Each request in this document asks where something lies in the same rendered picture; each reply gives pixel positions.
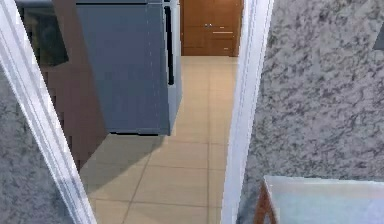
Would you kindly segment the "white topped wooden table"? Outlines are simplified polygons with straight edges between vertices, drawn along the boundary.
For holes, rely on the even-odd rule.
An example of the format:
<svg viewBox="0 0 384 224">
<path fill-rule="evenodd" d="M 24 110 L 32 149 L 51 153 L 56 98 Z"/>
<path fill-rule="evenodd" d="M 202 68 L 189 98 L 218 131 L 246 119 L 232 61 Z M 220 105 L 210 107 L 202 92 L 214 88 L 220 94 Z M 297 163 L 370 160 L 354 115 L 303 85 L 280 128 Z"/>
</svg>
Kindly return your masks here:
<svg viewBox="0 0 384 224">
<path fill-rule="evenodd" d="M 384 224 L 384 182 L 264 176 L 252 224 Z"/>
</svg>

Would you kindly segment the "brown cabinet with dark window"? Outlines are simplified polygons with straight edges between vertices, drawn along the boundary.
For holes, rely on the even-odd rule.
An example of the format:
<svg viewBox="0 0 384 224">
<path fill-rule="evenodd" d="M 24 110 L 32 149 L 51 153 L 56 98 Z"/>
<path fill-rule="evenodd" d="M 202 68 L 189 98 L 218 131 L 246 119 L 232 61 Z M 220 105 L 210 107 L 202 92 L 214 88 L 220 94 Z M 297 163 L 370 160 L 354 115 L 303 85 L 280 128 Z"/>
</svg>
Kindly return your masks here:
<svg viewBox="0 0 384 224">
<path fill-rule="evenodd" d="M 15 0 L 77 168 L 106 137 L 76 0 Z"/>
</svg>

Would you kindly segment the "brown wooden cupboard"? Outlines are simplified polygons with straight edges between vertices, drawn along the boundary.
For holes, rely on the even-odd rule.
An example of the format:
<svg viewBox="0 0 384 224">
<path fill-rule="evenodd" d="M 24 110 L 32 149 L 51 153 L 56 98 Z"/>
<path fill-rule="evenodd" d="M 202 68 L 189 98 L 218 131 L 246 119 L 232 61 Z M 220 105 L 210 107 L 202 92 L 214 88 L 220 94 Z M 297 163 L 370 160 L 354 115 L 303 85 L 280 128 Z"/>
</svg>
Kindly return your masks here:
<svg viewBox="0 0 384 224">
<path fill-rule="evenodd" d="M 180 0 L 183 56 L 229 56 L 239 51 L 244 0 Z"/>
</svg>

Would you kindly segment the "white door frame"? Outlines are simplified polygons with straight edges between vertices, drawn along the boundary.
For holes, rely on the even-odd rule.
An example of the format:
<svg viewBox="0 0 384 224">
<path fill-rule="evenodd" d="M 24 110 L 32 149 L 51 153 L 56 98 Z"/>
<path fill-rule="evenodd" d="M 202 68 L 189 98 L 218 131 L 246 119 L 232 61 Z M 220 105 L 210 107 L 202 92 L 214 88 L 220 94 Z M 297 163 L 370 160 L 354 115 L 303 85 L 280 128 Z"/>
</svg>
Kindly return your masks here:
<svg viewBox="0 0 384 224">
<path fill-rule="evenodd" d="M 245 3 L 221 224 L 237 224 L 274 0 Z M 14 0 L 0 0 L 0 64 L 74 224 L 96 224 Z"/>
</svg>

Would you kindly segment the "grey fridge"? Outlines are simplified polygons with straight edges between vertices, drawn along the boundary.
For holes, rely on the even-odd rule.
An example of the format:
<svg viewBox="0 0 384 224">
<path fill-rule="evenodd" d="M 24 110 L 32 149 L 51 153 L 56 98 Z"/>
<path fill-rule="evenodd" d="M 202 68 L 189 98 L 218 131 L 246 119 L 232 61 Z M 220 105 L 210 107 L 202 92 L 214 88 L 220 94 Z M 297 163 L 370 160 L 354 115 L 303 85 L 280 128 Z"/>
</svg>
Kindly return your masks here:
<svg viewBox="0 0 384 224">
<path fill-rule="evenodd" d="M 171 8 L 168 85 L 164 6 Z M 76 0 L 109 133 L 170 135 L 182 99 L 180 0 Z"/>
</svg>

